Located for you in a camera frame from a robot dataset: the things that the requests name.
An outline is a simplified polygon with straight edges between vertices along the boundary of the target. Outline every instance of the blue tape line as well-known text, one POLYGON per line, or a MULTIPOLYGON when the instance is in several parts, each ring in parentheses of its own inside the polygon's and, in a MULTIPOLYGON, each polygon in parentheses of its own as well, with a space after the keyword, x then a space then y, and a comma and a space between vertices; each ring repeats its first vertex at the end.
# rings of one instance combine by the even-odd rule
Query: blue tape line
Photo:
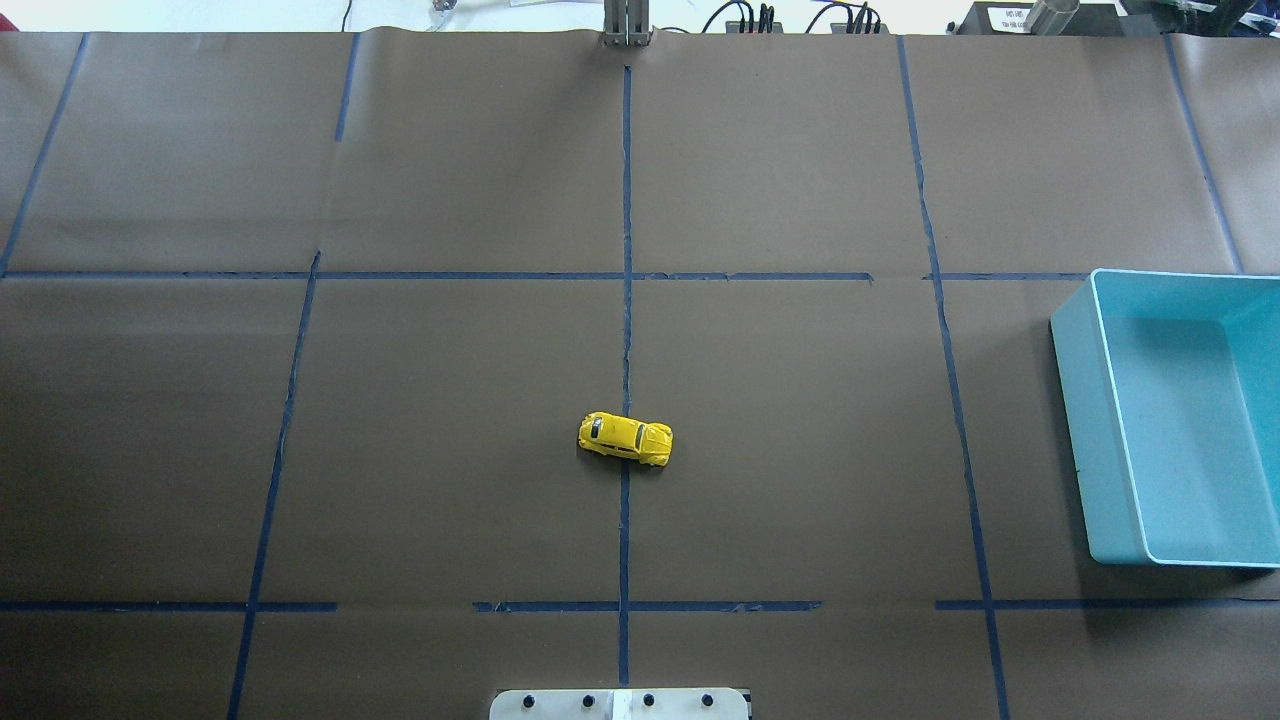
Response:
POLYGON ((1231 225, 1226 222, 1226 211, 1222 210, 1222 199, 1217 193, 1217 183, 1213 182, 1213 170, 1208 167, 1208 158, 1204 156, 1204 146, 1201 145, 1199 131, 1196 128, 1196 118, 1192 117, 1192 106, 1187 102, 1187 91, 1183 88, 1183 73, 1178 69, 1178 54, 1174 53, 1174 41, 1169 35, 1164 36, 1165 56, 1169 58, 1169 72, 1174 76, 1174 92, 1178 94, 1178 104, 1183 108, 1183 119, 1187 120, 1187 129, 1190 131, 1192 149, 1196 150, 1196 159, 1199 160, 1201 172, 1204 176, 1204 184, 1208 187, 1208 197, 1213 204, 1213 214, 1217 215, 1217 224, 1222 228, 1222 237, 1226 240, 1226 251, 1231 256, 1231 266, 1236 274, 1244 273, 1240 263, 1240 251, 1235 246, 1235 236, 1231 225))
MULTIPOLYGON (((979 600, 945 600, 934 603, 938 611, 984 610, 979 600)), ((1152 598, 1050 598, 993 600, 989 606, 1001 611, 1018 610, 1175 610, 1179 607, 1280 607, 1280 600, 1244 597, 1152 597, 1152 598)))
POLYGON ((637 281, 867 281, 870 273, 636 273, 637 281))
POLYGON ((305 281, 300 272, 180 270, 15 270, 14 279, 40 281, 305 281))
MULTIPOLYGON (((622 414, 631 414, 631 65, 622 68, 622 414)), ((631 464, 620 461, 618 687, 631 685, 631 464)))
POLYGON ((244 626, 241 632, 239 656, 236 661, 236 679, 232 683, 232 700, 227 707, 228 720, 239 715, 241 693, 244 691, 244 674, 248 670, 248 652, 253 641, 253 624, 259 611, 259 596, 262 591, 262 570, 266 568, 266 548, 271 539, 271 521, 275 518, 275 498, 280 491, 280 474, 284 470, 284 446, 293 424, 293 401, 298 389, 298 360, 302 357, 302 342, 311 322, 311 304, 316 293, 316 273, 320 268, 320 252, 311 259, 311 272, 307 279, 307 292, 302 300, 302 316, 298 320, 298 336, 293 343, 293 363, 289 366, 289 386, 284 393, 284 411, 280 415, 280 434, 275 441, 275 460, 271 465, 271 484, 266 491, 266 509, 262 511, 262 530, 257 539, 257 557, 253 561, 253 578, 248 589, 248 609, 244 612, 244 626))
POLYGON ((260 602, 259 612, 337 612, 337 602, 260 602))
POLYGON ((818 600, 755 601, 634 601, 634 612, 809 612, 822 607, 818 600))
POLYGON ((631 464, 622 460, 618 512, 618 687, 631 683, 631 464))
POLYGON ((978 488, 973 479, 973 461, 969 455, 969 432, 964 421, 964 405, 960 398, 960 379, 956 373, 955 352, 951 343, 951 328, 947 325, 946 297, 942 292, 942 269, 938 260, 938 243, 933 233, 933 219, 924 195, 924 161, 920 152, 920 132, 915 122, 915 101, 911 97, 911 74, 906 63, 906 42, 897 36, 897 61, 902 74, 902 100, 906 105, 906 124, 911 136, 911 156, 915 164, 915 186, 920 197, 920 219, 924 234, 929 241, 929 270, 933 278, 933 300, 938 311, 938 329, 942 334, 942 356, 947 366, 947 384, 951 388, 951 414, 956 432, 960 436, 960 454, 964 459, 964 482, 969 493, 969 525, 973 532, 973 552, 978 564, 978 582, 982 587, 982 601, 986 605, 987 646, 991 650, 991 674, 996 684, 996 705, 1001 720, 1009 720, 1009 694, 1005 689, 1005 662, 1000 651, 1000 632, 996 626, 996 611, 991 607, 991 575, 987 569, 987 547, 982 536, 982 519, 978 512, 978 488))
POLYGON ((81 63, 84 60, 84 49, 88 47, 88 33, 81 33, 81 44, 76 49, 76 59, 72 60, 72 68, 67 72, 67 81, 63 83, 63 94, 58 97, 58 105, 54 108, 54 117, 49 120, 49 128, 45 131, 45 140, 40 143, 40 152, 36 154, 36 164, 31 168, 31 177, 27 178, 27 190, 22 193, 22 202, 18 205, 18 214, 13 219, 13 225, 9 228, 9 240, 5 242, 4 252, 0 254, 0 278, 5 277, 9 272, 9 259, 13 258, 13 251, 18 246, 18 236, 22 234, 22 225, 27 220, 27 211, 31 210, 31 201, 36 196, 36 184, 40 182, 40 172, 45 168, 45 159, 49 158, 49 147, 54 143, 54 136, 58 135, 58 124, 63 119, 63 113, 67 110, 67 100, 72 95, 72 86, 76 85, 76 76, 79 74, 81 63))
POLYGON ((338 127, 333 131, 334 142, 342 142, 347 131, 347 105, 351 102, 351 83, 356 77, 356 54, 360 51, 360 33, 351 36, 351 55, 347 56, 347 79, 342 85, 342 104, 338 106, 338 127))
MULTIPOLYGON (((305 281, 298 270, 15 270, 10 278, 24 279, 212 279, 212 281, 305 281)), ((522 272, 522 270, 326 270, 323 281, 626 281, 617 272, 522 272)), ((865 281, 870 273, 631 273, 632 281, 865 281)))
POLYGON ((320 273, 323 281, 621 281, 622 273, 524 273, 470 270, 404 270, 361 272, 335 270, 320 273))
MULTIPOLYGON (((933 273, 920 278, 932 281, 933 273)), ((1089 279, 1089 273, 942 273, 943 281, 1032 281, 1032 282, 1080 282, 1089 279)))
MULTIPOLYGON (((471 607, 480 614, 617 612, 621 603, 611 601, 472 602, 471 607)), ((628 612, 809 612, 819 607, 822 607, 819 600, 639 600, 627 602, 628 612)))
MULTIPOLYGON (((247 602, 0 602, 0 612, 244 612, 247 602)), ((337 612, 337 602, 266 602, 260 612, 337 612)))
POLYGON ((567 601, 567 602, 472 602, 476 612, 617 612, 618 603, 612 601, 567 601))

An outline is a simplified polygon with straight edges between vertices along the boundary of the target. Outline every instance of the plastic bin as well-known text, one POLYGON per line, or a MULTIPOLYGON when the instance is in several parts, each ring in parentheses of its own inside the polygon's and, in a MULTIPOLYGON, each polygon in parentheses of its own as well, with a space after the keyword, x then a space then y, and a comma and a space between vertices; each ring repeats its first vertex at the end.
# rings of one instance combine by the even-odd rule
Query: plastic bin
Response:
POLYGON ((1280 278, 1094 270, 1052 331, 1093 557, 1280 568, 1280 278))

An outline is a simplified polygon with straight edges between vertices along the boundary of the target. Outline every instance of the yellow toy car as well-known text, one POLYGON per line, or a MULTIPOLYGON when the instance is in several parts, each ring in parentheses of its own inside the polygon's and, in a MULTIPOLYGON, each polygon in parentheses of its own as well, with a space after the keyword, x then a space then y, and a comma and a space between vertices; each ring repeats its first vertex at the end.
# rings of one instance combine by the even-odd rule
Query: yellow toy car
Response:
POLYGON ((675 438, 671 428, 662 423, 644 423, 608 413, 589 414, 577 429, 577 445, 584 450, 659 468, 671 460, 675 438))

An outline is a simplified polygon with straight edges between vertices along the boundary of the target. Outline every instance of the label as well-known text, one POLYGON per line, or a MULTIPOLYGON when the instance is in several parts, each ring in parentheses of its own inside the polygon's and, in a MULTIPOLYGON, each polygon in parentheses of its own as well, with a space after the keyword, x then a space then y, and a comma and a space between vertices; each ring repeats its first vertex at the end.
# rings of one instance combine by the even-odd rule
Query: label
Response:
POLYGON ((987 8, 987 18, 991 19, 991 29, 996 32, 1027 33, 1027 13, 1024 8, 987 8))

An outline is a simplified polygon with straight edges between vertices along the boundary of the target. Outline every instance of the metal bracket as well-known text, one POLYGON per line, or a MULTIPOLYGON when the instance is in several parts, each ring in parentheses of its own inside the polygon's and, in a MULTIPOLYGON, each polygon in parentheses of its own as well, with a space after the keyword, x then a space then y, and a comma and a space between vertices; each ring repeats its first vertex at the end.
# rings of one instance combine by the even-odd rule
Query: metal bracket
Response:
POLYGON ((750 720, 750 697, 732 688, 507 691, 489 720, 750 720))
POLYGON ((604 0, 604 44, 649 45, 649 0, 604 0))

